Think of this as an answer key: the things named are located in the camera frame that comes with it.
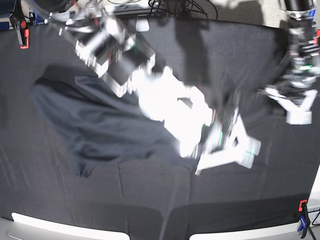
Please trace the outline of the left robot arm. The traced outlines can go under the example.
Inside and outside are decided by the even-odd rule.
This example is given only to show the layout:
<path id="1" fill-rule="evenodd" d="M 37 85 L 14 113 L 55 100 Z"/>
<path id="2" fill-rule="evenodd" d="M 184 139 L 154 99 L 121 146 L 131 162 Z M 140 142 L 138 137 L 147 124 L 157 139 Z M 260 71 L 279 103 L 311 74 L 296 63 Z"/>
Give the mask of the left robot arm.
<path id="1" fill-rule="evenodd" d="M 282 0 L 287 16 L 289 66 L 278 82 L 264 87 L 264 93 L 286 111 L 290 125 L 309 125 L 311 107 L 318 90 L 313 85 L 320 77 L 320 44 L 314 16 L 314 0 Z"/>

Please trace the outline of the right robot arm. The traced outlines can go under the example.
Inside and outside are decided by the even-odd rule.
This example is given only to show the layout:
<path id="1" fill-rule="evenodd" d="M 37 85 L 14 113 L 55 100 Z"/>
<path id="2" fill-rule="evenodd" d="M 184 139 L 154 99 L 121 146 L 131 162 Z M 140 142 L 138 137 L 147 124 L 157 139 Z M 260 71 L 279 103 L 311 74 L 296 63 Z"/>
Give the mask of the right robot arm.
<path id="1" fill-rule="evenodd" d="M 195 173 L 237 163 L 250 169 L 261 142 L 248 135 L 234 95 L 225 113 L 209 107 L 194 85 L 178 80 L 170 67 L 154 72 L 156 52 L 111 10 L 91 0 L 67 20 L 35 1 L 33 9 L 74 44 L 76 55 L 118 97 L 135 95 L 139 111 L 160 122 L 175 138 L 182 158 L 197 160 Z"/>

